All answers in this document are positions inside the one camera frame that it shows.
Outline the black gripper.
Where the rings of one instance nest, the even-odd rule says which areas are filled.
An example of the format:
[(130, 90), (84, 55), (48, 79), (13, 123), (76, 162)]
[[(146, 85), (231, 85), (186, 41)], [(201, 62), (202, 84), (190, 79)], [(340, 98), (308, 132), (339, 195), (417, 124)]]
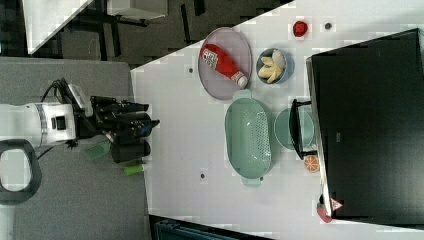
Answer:
[(91, 116), (85, 116), (82, 112), (75, 115), (77, 139), (104, 134), (111, 142), (131, 144), (148, 137), (153, 128), (160, 124), (160, 120), (152, 120), (147, 114), (148, 104), (91, 96), (89, 106), (93, 110)]

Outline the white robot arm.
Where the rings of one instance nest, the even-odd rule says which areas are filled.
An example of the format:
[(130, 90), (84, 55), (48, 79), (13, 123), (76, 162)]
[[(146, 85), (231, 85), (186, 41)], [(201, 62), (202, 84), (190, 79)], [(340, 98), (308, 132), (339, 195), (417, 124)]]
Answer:
[(59, 144), (42, 154), (38, 110), (1, 113), (1, 138), (35, 145), (41, 185), (29, 200), (1, 207), (1, 240), (141, 240), (146, 223), (142, 175), (127, 176), (106, 154), (90, 160), (85, 151), (106, 141), (96, 136), (69, 149)]

